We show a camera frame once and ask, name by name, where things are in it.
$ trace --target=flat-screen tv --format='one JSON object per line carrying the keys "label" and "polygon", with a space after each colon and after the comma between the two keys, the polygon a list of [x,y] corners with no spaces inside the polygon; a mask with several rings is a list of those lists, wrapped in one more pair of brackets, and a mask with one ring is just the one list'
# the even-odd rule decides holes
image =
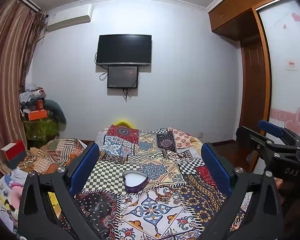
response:
{"label": "flat-screen tv", "polygon": [[150,65],[151,35],[100,35],[98,65]]}
{"label": "flat-screen tv", "polygon": [[108,88],[137,88],[138,67],[109,66]]}

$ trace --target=baseboard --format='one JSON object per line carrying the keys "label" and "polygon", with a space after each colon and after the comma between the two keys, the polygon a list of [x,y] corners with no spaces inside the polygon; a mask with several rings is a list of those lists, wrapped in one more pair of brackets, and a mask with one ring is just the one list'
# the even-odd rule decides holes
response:
{"label": "baseboard", "polygon": [[211,143],[213,146],[220,146],[220,145],[225,145],[225,144],[230,144],[230,143],[235,143],[235,140],[227,140],[227,141],[221,141],[221,142],[215,142]]}

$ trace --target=green cloth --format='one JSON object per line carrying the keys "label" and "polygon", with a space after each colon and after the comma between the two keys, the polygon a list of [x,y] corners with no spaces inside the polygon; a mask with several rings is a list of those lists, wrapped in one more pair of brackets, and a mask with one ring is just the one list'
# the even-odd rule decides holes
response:
{"label": "green cloth", "polygon": [[50,117],[27,121],[22,120],[25,125],[26,137],[28,140],[45,141],[47,136],[59,133],[58,123]]}

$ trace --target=checkered pattern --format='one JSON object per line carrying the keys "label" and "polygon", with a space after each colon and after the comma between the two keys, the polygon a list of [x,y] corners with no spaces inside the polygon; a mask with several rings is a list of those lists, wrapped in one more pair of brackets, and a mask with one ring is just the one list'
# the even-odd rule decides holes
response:
{"label": "checkered pattern", "polygon": [[151,154],[151,155],[134,155],[134,156],[127,156],[129,163],[140,163],[143,160],[155,160],[157,158],[162,157],[160,152]]}
{"label": "checkered pattern", "polygon": [[140,131],[140,133],[151,133],[151,134],[164,134],[164,133],[167,133],[168,132],[168,129],[167,128],[162,128],[162,129],[158,129],[158,130],[143,130],[143,131]]}
{"label": "checkered pattern", "polygon": [[204,162],[201,159],[196,159],[190,162],[178,163],[180,171],[182,174],[197,174],[196,167],[203,166]]}
{"label": "checkered pattern", "polygon": [[106,189],[115,193],[125,193],[122,173],[126,170],[137,171],[140,165],[134,163],[116,164],[98,161],[89,176],[84,191]]}

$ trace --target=cable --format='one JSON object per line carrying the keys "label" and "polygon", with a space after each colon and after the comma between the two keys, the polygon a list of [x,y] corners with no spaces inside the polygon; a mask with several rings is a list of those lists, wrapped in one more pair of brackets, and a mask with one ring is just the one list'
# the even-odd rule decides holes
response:
{"label": "cable", "polygon": [[107,78],[107,76],[108,76],[108,69],[105,68],[105,67],[103,67],[103,66],[101,66],[101,65],[99,65],[99,64],[97,64],[97,53],[94,55],[94,63],[96,64],[96,66],[100,66],[100,67],[102,67],[102,68],[104,68],[104,69],[107,70],[106,72],[102,73],[102,74],[99,76],[100,81],[105,80],[105,79]]}
{"label": "cable", "polygon": [[126,101],[127,101],[128,93],[130,92],[130,90],[132,89],[132,87],[134,86],[134,84],[135,84],[135,83],[138,81],[138,79],[139,79],[139,69],[138,69],[138,68],[137,68],[137,71],[138,71],[137,79],[136,79],[136,81],[132,84],[132,86],[129,88],[129,90],[128,90],[127,88],[123,88],[123,89],[122,89]]}
{"label": "cable", "polygon": [[105,79],[107,78],[107,76],[108,76],[108,72],[102,73],[102,74],[99,76],[100,81],[105,80]]}
{"label": "cable", "polygon": [[99,65],[99,64],[97,63],[97,53],[94,55],[94,63],[96,64],[96,66],[100,66],[100,67],[102,67],[102,68],[108,70],[107,68],[105,68],[105,67],[103,67],[103,66],[101,66],[101,65]]}

